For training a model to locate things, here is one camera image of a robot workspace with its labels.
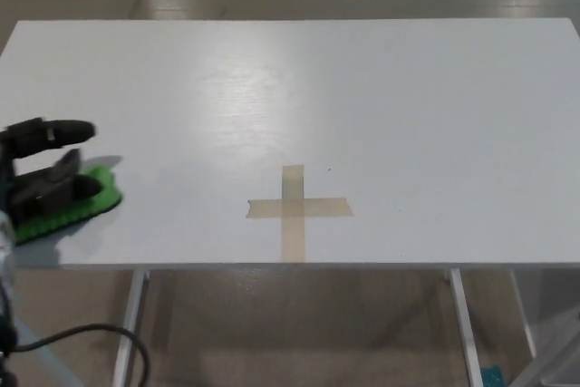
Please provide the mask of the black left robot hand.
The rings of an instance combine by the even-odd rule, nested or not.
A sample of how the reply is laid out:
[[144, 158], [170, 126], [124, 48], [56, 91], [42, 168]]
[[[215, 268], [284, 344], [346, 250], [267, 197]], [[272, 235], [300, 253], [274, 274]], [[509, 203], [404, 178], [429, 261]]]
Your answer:
[[102, 192], [99, 180], [80, 173], [81, 153], [67, 151], [52, 166], [18, 175], [15, 161], [46, 150], [86, 142], [96, 135], [88, 121], [34, 118], [1, 131], [1, 210], [19, 227]]

